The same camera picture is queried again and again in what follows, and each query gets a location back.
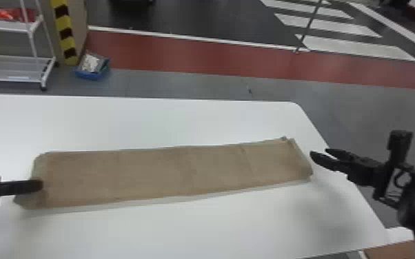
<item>floor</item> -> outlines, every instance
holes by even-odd
[[[146,7],[89,1],[90,25],[415,61],[415,40],[380,21],[378,8],[324,0],[308,37],[299,39],[317,0],[164,0]]]

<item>yellow and black striped post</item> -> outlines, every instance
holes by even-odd
[[[76,65],[79,62],[77,56],[76,43],[72,33],[71,17],[67,0],[50,0],[54,10],[55,23],[59,33],[61,51],[63,52],[65,63]]]

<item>blue tray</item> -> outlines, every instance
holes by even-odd
[[[110,62],[109,62],[109,59],[108,59],[107,61],[105,61],[105,65],[103,66],[103,68],[98,73],[85,72],[85,71],[79,70],[78,68],[76,68],[74,70],[74,72],[76,73],[77,77],[80,77],[82,79],[98,81],[101,78],[103,78],[103,76],[106,74],[106,72],[109,69],[110,69]]]

